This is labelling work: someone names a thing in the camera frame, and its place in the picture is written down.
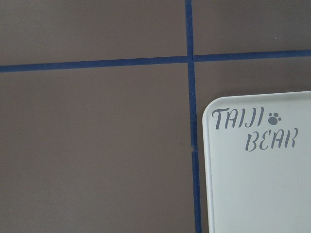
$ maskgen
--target blue tape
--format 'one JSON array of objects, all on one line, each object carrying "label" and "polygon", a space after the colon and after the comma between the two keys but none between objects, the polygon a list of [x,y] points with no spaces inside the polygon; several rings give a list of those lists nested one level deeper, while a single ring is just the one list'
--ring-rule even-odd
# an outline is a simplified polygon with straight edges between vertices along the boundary
[{"label": "blue tape", "polygon": [[0,66],[0,73],[35,71],[35,70],[54,70],[54,69],[156,65],[156,64],[171,64],[171,63],[186,63],[186,62],[187,56],[134,58],[134,59],[85,61],[85,62],[60,62],[60,63]]},{"label": "blue tape", "polygon": [[214,62],[214,61],[285,58],[285,57],[307,57],[307,56],[311,56],[311,50],[196,55],[194,56],[193,59],[194,59],[194,62]]},{"label": "blue tape", "polygon": [[193,60],[193,24],[192,24],[192,2],[185,1],[186,9],[186,33],[187,33],[187,63],[189,79],[189,103],[190,103],[190,134],[192,152],[192,180],[193,180],[193,202],[194,202],[194,221],[195,232],[202,232],[201,225],[201,204],[200,204],[200,173],[199,173],[199,154],[198,154],[198,133],[197,133],[197,113],[195,95],[195,71]]}]

